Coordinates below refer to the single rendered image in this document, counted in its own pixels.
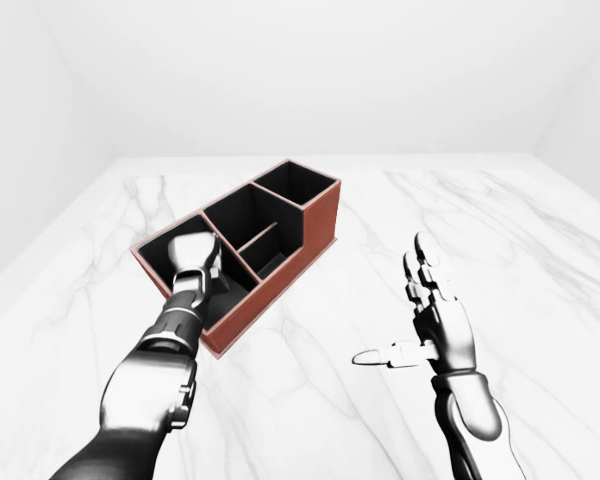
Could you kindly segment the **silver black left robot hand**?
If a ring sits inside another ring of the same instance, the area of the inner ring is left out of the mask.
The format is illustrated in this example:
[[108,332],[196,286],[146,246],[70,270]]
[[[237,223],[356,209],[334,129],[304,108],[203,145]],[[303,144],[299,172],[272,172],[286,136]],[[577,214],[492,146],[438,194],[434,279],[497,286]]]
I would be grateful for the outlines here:
[[168,245],[175,269],[174,294],[197,291],[204,298],[227,293],[229,282],[222,272],[221,247],[215,233],[201,231],[174,237]]

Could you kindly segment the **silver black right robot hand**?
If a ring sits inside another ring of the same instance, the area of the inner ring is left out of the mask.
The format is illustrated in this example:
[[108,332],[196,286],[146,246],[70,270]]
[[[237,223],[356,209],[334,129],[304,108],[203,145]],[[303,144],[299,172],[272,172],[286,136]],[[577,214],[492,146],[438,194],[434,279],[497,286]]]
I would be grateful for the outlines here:
[[403,256],[403,267],[419,340],[360,352],[352,363],[405,368],[428,362],[438,374],[474,370],[475,344],[468,316],[450,286],[449,261],[432,235],[416,234],[414,249]]

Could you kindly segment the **red-brown desk caddy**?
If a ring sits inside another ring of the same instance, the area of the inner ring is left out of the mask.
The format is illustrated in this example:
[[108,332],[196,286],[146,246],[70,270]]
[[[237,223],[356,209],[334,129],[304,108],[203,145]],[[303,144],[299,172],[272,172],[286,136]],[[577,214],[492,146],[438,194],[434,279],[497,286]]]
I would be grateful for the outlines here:
[[222,293],[209,302],[200,341],[221,357],[335,241],[339,179],[286,160],[131,249],[164,297],[175,270],[168,244],[212,231],[221,245]]

